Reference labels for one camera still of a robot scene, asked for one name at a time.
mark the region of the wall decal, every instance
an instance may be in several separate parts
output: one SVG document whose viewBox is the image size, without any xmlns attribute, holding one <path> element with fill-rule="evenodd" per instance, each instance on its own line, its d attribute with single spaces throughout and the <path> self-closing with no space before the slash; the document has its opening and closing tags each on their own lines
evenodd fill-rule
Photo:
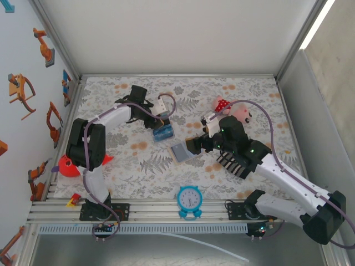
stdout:
<svg viewBox="0 0 355 266">
<path fill-rule="evenodd" d="M 19 100 L 23 104 L 23 106 L 27 109 L 27 111 L 29 111 L 29 113 L 27 115 L 25 115 L 23 118 L 21 118 L 21 120 L 23 120 L 27 116 L 29 116 L 30 114 L 32 114 L 36 111 L 35 109 L 30 108 L 27 104 L 27 101 L 30 98 L 34 97 L 36 95 L 36 92 L 34 91 L 34 88 L 31 84 L 31 82 L 29 82 L 29 80 L 25 76 L 23 76 L 22 74 L 18 74 L 16 76 L 14 76 L 13 74 L 9 74 L 8 80 L 10 82 L 9 96 L 16 94 L 16 98 L 12 99 L 10 101 L 10 103 L 13 103 L 16 100 Z M 24 92 L 24 85 L 26 83 L 32 92 L 32 95 L 30 97 L 26 97 L 25 92 Z"/>
<path fill-rule="evenodd" d="M 49 49 L 46 43 L 43 40 L 43 36 L 47 36 L 44 30 L 36 30 L 33 28 L 33 35 L 39 40 L 40 42 L 40 53 L 45 58 L 45 67 L 49 68 L 51 65 L 54 65 L 54 48 Z"/>
<path fill-rule="evenodd" d="M 59 119 L 60 121 L 60 128 L 56 129 L 54 126 L 52 126 L 52 124 L 50 123 L 50 116 L 52 115 L 52 112 L 56 115 L 56 117 Z M 58 141 L 59 141 L 59 137 L 60 137 L 60 133 L 62 132 L 62 126 L 63 126 L 63 120 L 60 117 L 60 114 L 57 110 L 57 108 L 54 106 L 54 104 L 50 101 L 49 102 L 49 110 L 47 112 L 47 126 L 49 128 L 50 131 L 50 137 L 53 140 L 53 146 L 54 148 L 57 147 L 58 145 Z"/>
<path fill-rule="evenodd" d="M 32 196 L 30 198 L 31 201 L 40 201 L 40 199 L 42 198 L 42 194 L 44 191 L 44 183 L 39 182 L 36 185 L 34 181 L 45 173 L 45 166 L 51 159 L 52 158 L 49 158 L 45 162 L 42 162 L 42 164 L 34 170 L 28 170 L 28 183 L 32 192 Z"/>
<path fill-rule="evenodd" d="M 15 13 L 15 6 L 11 5 L 8 0 L 0 0 L 5 8 L 5 13 Z"/>
<path fill-rule="evenodd" d="M 7 152 L 7 144 L 0 140 L 0 156 Z"/>
<path fill-rule="evenodd" d="M 70 89 L 69 83 L 72 81 L 68 73 L 63 69 L 63 80 L 62 80 L 62 87 L 63 87 L 63 95 L 64 95 L 64 106 L 70 104 L 70 100 L 73 95 L 73 89 Z"/>
</svg>

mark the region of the robot arm sticker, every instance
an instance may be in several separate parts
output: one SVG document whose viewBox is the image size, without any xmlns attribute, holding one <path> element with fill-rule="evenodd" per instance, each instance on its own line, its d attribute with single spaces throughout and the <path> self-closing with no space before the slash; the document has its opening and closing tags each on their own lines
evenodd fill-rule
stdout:
<svg viewBox="0 0 355 266">
<path fill-rule="evenodd" d="M 60 122 L 60 127 L 58 129 L 56 129 L 50 123 L 50 116 L 52 115 L 52 113 L 55 114 L 55 116 L 58 118 L 58 120 Z M 62 117 L 60 116 L 57 108 L 54 106 L 54 104 L 51 101 L 49 102 L 49 109 L 48 109 L 48 112 L 47 112 L 47 120 L 46 120 L 46 122 L 47 122 L 47 126 L 49 128 L 49 131 L 50 131 L 50 137 L 53 140 L 53 147 L 56 148 L 57 145 L 58 145 L 60 133 L 62 132 L 63 120 L 62 120 Z"/>
<path fill-rule="evenodd" d="M 7 152 L 7 144 L 0 140 L 0 156 Z"/>
<path fill-rule="evenodd" d="M 49 49 L 46 45 L 45 41 L 43 40 L 43 36 L 47 36 L 44 30 L 37 30 L 33 28 L 33 35 L 39 40 L 40 42 L 40 53 L 45 58 L 45 67 L 49 68 L 51 65 L 54 65 L 54 48 Z"/>
<path fill-rule="evenodd" d="M 27 115 L 25 115 L 21 120 L 25 119 L 27 116 L 30 114 L 34 113 L 36 110 L 32 109 L 31 107 L 28 106 L 27 101 L 34 97 L 36 95 L 36 92 L 34 91 L 34 88 L 29 82 L 29 80 L 23 76 L 22 74 L 18 74 L 14 76 L 13 74 L 9 74 L 8 80 L 10 82 L 9 84 L 9 96 L 15 95 L 16 97 L 10 101 L 10 103 L 13 103 L 16 100 L 19 100 L 23 106 L 26 108 L 26 110 L 29 112 Z M 32 95 L 30 97 L 26 97 L 25 92 L 24 92 L 24 86 L 27 83 L 29 86 Z"/>
<path fill-rule="evenodd" d="M 63 69 L 63 79 L 62 79 L 62 87 L 63 87 L 63 96 L 64 96 L 64 107 L 70 104 L 70 100 L 73 95 L 73 88 L 70 89 L 70 82 L 72 79 L 69 74 Z"/>
</svg>

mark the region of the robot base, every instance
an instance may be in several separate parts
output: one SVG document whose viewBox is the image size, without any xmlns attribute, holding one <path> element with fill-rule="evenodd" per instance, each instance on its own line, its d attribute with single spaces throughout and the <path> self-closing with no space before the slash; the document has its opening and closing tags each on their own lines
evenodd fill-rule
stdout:
<svg viewBox="0 0 355 266">
<path fill-rule="evenodd" d="M 228 208 L 228 218 L 230 221 L 238 221 L 238 220 L 269 220 L 270 216 L 264 216 L 262 214 L 258 215 L 248 215 L 246 212 L 246 205 L 244 202 L 230 202 L 227 203 Z"/>
<path fill-rule="evenodd" d="M 109 195 L 104 202 L 105 205 L 117 213 L 120 221 L 128 221 L 129 218 L 129 204 L 128 203 L 112 203 Z M 99 204 L 93 203 L 85 199 L 85 203 L 80 210 L 80 221 L 104 221 L 110 216 L 111 212 Z M 110 217 L 109 221 L 116 221 L 114 216 Z"/>
<path fill-rule="evenodd" d="M 49 68 L 51 65 L 54 65 L 54 53 L 55 53 L 54 48 L 51 49 L 51 51 L 52 51 L 52 58 L 50 61 L 47 61 L 47 60 L 45 61 L 46 68 Z"/>
</svg>

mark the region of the patterned mat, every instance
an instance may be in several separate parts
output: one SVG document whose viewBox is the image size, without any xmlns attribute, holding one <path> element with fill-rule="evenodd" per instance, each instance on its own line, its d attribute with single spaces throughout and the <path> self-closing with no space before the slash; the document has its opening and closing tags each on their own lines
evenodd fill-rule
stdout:
<svg viewBox="0 0 355 266">
<path fill-rule="evenodd" d="M 292 142 L 286 115 L 275 80 L 265 78 L 176 78 L 122 77 L 88 78 L 76 117 L 91 119 L 110 108 L 114 101 L 130 93 L 132 85 L 148 89 L 147 99 L 171 93 L 177 101 L 171 117 L 175 138 L 155 144 L 151 131 L 138 121 L 121 125 L 106 136 L 108 155 L 114 160 L 103 167 L 105 184 L 113 198 L 173 199 L 180 186 L 198 186 L 206 199 L 245 198 L 259 189 L 279 198 L 289 198 L 269 180 L 251 173 L 246 180 L 221 167 L 214 151 L 176 166 L 167 148 L 187 137 L 202 134 L 201 117 L 211 111 L 218 95 L 232 101 L 247 99 L 262 105 L 275 127 L 277 155 L 297 172 L 300 164 Z M 171 109 L 171 100 L 164 98 Z M 245 125 L 249 137 L 270 145 L 270 129 L 264 114 L 250 106 L 252 119 Z M 55 197 L 73 193 L 86 196 L 82 178 L 58 177 Z"/>
</svg>

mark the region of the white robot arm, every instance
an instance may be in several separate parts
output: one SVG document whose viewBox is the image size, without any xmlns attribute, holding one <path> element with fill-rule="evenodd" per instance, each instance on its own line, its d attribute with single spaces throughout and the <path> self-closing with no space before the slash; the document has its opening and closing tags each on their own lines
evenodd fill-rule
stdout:
<svg viewBox="0 0 355 266">
<path fill-rule="evenodd" d="M 103 114 L 91 120 L 76 119 L 70 132 L 66 150 L 67 158 L 77 167 L 84 177 L 85 189 L 89 192 L 87 206 L 91 208 L 97 219 L 106 219 L 109 212 L 100 203 L 111 206 L 109 191 L 104 183 L 102 162 L 105 156 L 105 136 L 112 129 L 129 120 L 142 120 L 148 129 L 164 126 L 168 120 L 158 117 L 167 111 L 162 100 L 158 98 L 156 104 L 145 100 L 147 90 L 132 86 L 130 95 L 119 99 L 114 106 Z M 85 152 L 85 128 L 87 129 L 88 152 Z"/>
<path fill-rule="evenodd" d="M 324 199 L 345 212 L 345 196 L 338 191 L 330 194 L 284 162 L 276 161 L 271 149 L 259 141 L 249 139 L 242 123 L 235 117 L 228 116 L 218 121 L 214 116 L 205 116 L 202 120 L 205 133 L 186 140 L 187 149 L 193 154 L 199 154 L 201 149 L 206 152 L 220 150 L 222 158 L 224 154 L 229 155 L 228 159 L 220 163 L 226 168 L 234 165 L 234 174 L 245 179 L 250 172 L 255 172 L 271 180 L 295 200 L 286 201 L 255 190 L 245 201 L 244 211 L 248 217 L 258 218 L 262 214 L 284 219 L 302 227 L 316 242 L 327 244 L 344 218 Z"/>
</svg>

